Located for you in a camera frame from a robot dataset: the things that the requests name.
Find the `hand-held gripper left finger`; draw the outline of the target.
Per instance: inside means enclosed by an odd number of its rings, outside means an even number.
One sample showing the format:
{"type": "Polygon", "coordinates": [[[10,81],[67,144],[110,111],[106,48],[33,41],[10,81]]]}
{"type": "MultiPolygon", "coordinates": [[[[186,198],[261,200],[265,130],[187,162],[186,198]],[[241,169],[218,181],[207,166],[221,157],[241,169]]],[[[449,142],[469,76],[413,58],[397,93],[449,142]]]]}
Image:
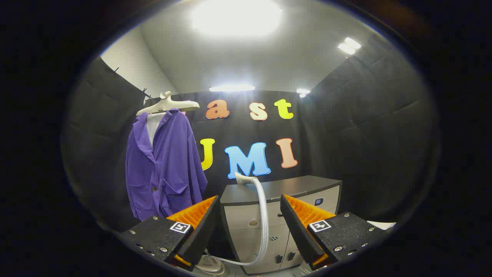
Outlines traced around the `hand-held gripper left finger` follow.
{"type": "Polygon", "coordinates": [[[119,233],[119,239],[151,261],[189,272],[199,263],[220,214],[213,196],[171,216],[151,216],[119,233]]]}

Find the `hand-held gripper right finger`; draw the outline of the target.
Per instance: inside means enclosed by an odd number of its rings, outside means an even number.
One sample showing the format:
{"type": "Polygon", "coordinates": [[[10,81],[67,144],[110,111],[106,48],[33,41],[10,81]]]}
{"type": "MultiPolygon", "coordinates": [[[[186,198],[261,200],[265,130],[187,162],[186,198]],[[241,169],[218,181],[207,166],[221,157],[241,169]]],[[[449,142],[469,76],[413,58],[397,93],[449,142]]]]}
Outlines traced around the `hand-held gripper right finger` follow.
{"type": "Polygon", "coordinates": [[[345,263],[385,238],[385,231],[350,212],[335,215],[281,195],[281,213],[300,255],[312,270],[345,263]]]}

